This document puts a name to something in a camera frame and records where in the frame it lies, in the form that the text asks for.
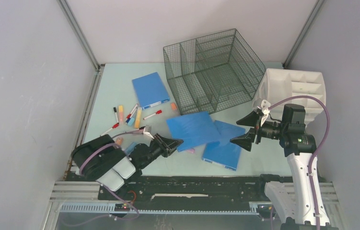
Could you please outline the blue folder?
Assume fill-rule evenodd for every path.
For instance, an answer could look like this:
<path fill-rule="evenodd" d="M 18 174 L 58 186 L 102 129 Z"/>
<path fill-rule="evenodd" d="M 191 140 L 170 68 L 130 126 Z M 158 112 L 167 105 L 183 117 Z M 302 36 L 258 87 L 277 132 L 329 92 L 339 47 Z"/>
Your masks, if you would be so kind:
<path fill-rule="evenodd" d="M 133 79 L 132 85 L 142 110 L 170 101 L 169 93 L 158 72 Z"/>
<path fill-rule="evenodd" d="M 221 135 L 208 112 L 181 115 L 166 120 L 172 138 L 183 143 L 177 151 L 185 151 L 203 144 L 217 141 Z"/>
<path fill-rule="evenodd" d="M 212 164 L 220 165 L 226 169 L 236 171 L 242 148 L 230 142 L 230 139 L 245 134 L 245 128 L 214 121 L 221 138 L 218 141 L 208 143 L 202 154 L 202 160 Z"/>

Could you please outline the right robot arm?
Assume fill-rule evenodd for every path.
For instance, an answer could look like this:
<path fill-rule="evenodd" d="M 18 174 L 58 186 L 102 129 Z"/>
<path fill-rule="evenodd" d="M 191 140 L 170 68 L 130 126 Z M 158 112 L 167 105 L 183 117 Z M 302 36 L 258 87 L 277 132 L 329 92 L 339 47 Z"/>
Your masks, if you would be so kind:
<path fill-rule="evenodd" d="M 305 132 L 304 106 L 285 104 L 282 120 L 269 122 L 269 102 L 263 100 L 247 116 L 236 123 L 250 127 L 244 135 L 232 138 L 231 143 L 251 151 L 252 144 L 259 144 L 261 138 L 275 139 L 283 148 L 289 164 L 294 198 L 288 195 L 280 181 L 262 182 L 255 187 L 255 194 L 261 200 L 270 200 L 282 224 L 282 230 L 332 230 L 329 217 L 322 201 L 318 174 L 315 138 Z"/>

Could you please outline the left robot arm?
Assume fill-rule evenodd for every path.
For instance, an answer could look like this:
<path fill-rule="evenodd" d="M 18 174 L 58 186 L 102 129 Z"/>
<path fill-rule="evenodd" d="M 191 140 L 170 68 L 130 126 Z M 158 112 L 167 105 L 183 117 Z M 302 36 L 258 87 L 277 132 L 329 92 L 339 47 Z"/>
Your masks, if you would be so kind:
<path fill-rule="evenodd" d="M 127 154 L 112 137 L 103 135 L 76 147 L 71 158 L 79 175 L 103 185 L 120 200 L 127 196 L 126 184 L 140 177 L 142 170 L 159 157 L 171 156 L 183 142 L 155 134 L 149 145 L 137 144 Z"/>

